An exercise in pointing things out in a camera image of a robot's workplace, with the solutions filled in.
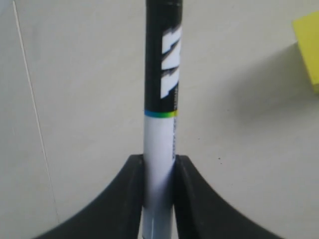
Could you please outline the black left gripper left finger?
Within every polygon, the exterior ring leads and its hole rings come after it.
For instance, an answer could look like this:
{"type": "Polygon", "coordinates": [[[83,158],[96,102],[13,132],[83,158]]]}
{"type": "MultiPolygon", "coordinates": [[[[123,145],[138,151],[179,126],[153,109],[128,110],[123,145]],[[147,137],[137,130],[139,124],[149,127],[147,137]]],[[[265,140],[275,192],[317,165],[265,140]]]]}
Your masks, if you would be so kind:
{"type": "Polygon", "coordinates": [[[109,186],[80,212],[40,239],[136,239],[144,200],[144,161],[130,155],[109,186]]]}

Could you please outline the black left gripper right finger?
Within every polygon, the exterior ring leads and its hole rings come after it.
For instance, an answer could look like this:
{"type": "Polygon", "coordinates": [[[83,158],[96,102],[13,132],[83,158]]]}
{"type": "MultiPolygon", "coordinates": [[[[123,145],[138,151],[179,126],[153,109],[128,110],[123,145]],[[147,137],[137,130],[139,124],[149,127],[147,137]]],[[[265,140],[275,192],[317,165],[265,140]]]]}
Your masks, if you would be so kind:
{"type": "Polygon", "coordinates": [[[219,196],[186,155],[175,160],[174,208],[180,239],[279,238],[219,196]]]}

